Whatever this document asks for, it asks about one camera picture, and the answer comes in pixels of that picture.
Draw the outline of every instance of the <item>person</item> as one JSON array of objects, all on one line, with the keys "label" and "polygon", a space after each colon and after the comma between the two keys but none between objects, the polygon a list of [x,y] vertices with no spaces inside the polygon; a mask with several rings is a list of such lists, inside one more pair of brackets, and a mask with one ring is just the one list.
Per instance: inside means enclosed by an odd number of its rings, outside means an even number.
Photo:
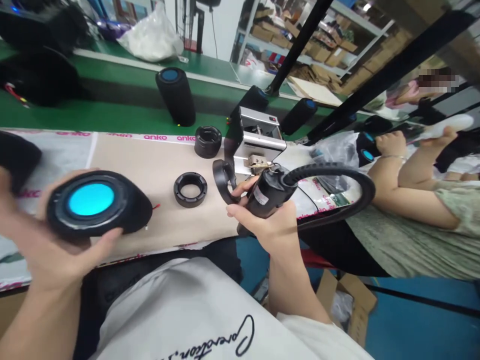
[{"label": "person", "polygon": [[[82,279],[109,255],[122,234],[114,228],[95,245],[74,246],[49,229],[45,205],[52,189],[80,173],[45,191],[33,218],[17,208],[8,173],[0,168],[0,233],[15,242],[32,277],[18,314],[0,340],[0,359],[72,358]],[[254,182],[240,184],[234,196]],[[293,202],[268,219],[237,204],[228,205],[226,215],[252,231],[270,255],[271,314],[208,259],[176,258],[114,301],[91,359],[371,359],[332,323],[312,289],[295,231]]]},{"label": "person", "polygon": [[331,225],[299,232],[334,267],[358,276],[480,278],[480,182],[436,181],[433,164],[457,134],[407,152],[402,132],[375,139],[372,205]]},{"label": "person", "polygon": [[414,69],[391,86],[386,91],[385,106],[402,109],[405,104],[418,105],[421,99],[431,99],[448,92],[456,79],[449,67],[428,70],[429,74],[423,74],[425,71]]}]

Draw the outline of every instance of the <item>label sticker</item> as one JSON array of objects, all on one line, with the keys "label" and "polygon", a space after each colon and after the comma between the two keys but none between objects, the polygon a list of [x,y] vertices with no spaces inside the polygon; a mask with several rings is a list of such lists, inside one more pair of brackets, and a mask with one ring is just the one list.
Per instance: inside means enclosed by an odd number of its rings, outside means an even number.
[{"label": "label sticker", "polygon": [[262,194],[258,186],[253,190],[253,196],[255,196],[255,199],[262,205],[269,202],[269,198]]}]

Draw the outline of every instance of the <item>hand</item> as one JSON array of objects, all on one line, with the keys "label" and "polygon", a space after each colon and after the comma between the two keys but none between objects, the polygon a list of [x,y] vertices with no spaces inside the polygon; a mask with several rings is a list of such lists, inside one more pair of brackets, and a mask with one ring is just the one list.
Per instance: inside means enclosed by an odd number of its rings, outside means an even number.
[{"label": "hand", "polygon": [[420,141],[420,146],[422,148],[446,148],[453,140],[457,138],[458,134],[455,132],[453,127],[446,126],[443,129],[443,136],[433,139],[426,139]]},{"label": "hand", "polygon": [[[258,176],[240,183],[233,191],[233,196],[241,196],[258,180]],[[260,245],[273,259],[284,260],[300,255],[300,241],[297,233],[297,211],[293,201],[287,201],[272,216],[266,219],[256,217],[244,206],[247,197],[241,198],[239,205],[226,207],[229,217],[234,217],[240,224],[255,234]]]},{"label": "hand", "polygon": [[19,208],[11,193],[11,176],[7,169],[0,166],[0,217],[8,218]]},{"label": "hand", "polygon": [[17,211],[12,212],[7,221],[0,221],[0,234],[11,239],[25,257],[32,285],[37,289],[62,291],[71,286],[79,287],[83,277],[111,253],[115,240],[122,234],[121,228],[115,228],[95,245],[90,246],[88,238],[75,245],[60,239],[46,223],[47,203],[52,191],[89,171],[92,170],[74,171],[43,191],[36,218]]},{"label": "hand", "polygon": [[375,138],[378,151],[383,156],[400,156],[407,154],[407,141],[401,131],[389,132]]}]

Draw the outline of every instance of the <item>green shirt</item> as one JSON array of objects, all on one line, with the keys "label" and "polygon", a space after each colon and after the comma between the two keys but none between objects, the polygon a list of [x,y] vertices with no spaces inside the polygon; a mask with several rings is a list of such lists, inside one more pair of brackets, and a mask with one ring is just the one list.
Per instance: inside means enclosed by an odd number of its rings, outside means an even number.
[{"label": "green shirt", "polygon": [[480,181],[439,181],[434,192],[460,220],[455,230],[374,206],[346,222],[375,261],[395,278],[480,279]]}]

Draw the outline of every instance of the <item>coiled black hose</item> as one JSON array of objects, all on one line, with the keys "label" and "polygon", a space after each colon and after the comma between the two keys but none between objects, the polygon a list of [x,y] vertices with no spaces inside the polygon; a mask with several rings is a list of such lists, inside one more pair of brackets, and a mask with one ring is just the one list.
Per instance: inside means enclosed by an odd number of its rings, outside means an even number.
[{"label": "coiled black hose", "polygon": [[286,185],[294,186],[300,180],[314,176],[342,176],[345,175],[357,181],[361,187],[361,196],[358,201],[349,206],[344,206],[332,215],[327,215],[324,218],[315,219],[298,226],[297,230],[305,230],[317,226],[335,223],[340,220],[349,218],[356,213],[366,208],[375,197],[375,184],[370,177],[353,167],[345,166],[342,163],[328,162],[325,164],[309,164],[300,166],[283,178]]}]

